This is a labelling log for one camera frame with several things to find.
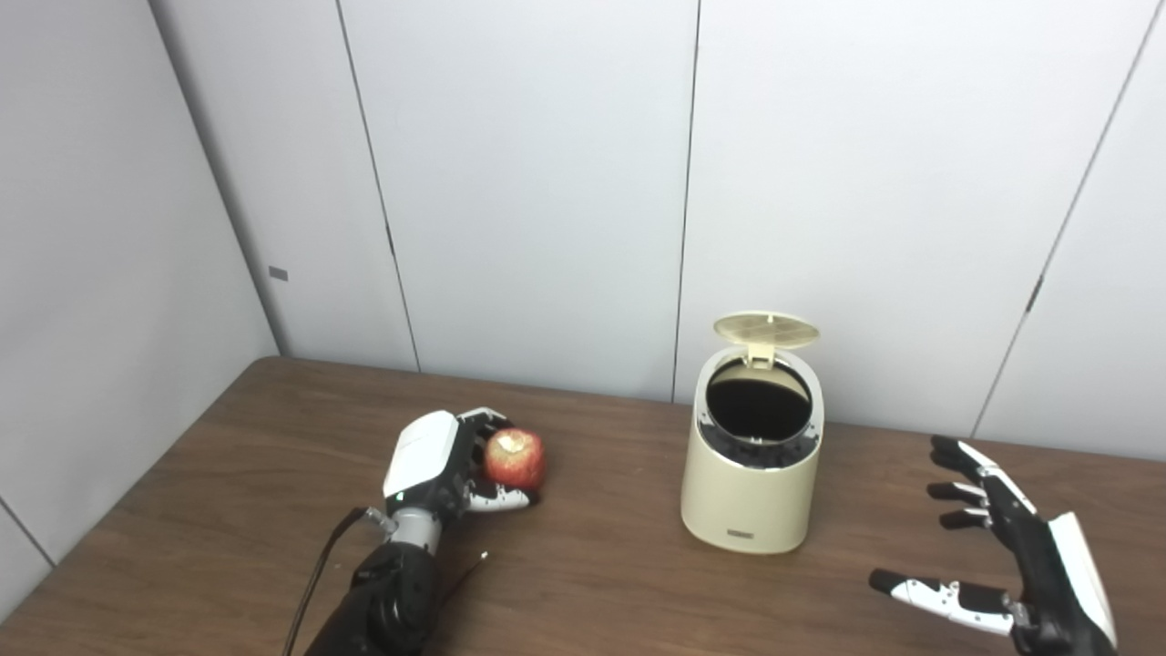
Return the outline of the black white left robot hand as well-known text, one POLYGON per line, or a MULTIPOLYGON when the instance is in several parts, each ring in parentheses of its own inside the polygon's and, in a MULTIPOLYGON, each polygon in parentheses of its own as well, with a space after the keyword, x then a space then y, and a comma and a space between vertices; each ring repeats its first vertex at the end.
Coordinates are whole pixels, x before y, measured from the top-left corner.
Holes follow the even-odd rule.
POLYGON ((420 416, 396 439, 382 495, 392 519, 420 512, 448 528, 466 512, 511 512, 540 503, 531 488, 490 480, 485 447, 499 429, 513 426, 506 415, 479 407, 461 415, 447 410, 420 416))

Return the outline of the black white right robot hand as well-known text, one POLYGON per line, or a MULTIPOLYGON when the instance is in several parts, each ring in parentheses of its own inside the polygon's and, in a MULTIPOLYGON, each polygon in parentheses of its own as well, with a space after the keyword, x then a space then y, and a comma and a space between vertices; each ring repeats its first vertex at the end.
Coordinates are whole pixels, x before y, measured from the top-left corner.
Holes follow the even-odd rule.
POLYGON ((932 436, 930 458, 965 482, 930 484, 929 498, 961 501, 946 512, 946 530, 983 528, 1014 557, 1018 595, 970 581, 912 578, 874 569, 869 585, 905 605, 972 630, 1007 636, 1020 655, 1116 655, 1114 614, 1088 541, 1074 512, 1042 519, 1020 486, 965 440, 932 436))

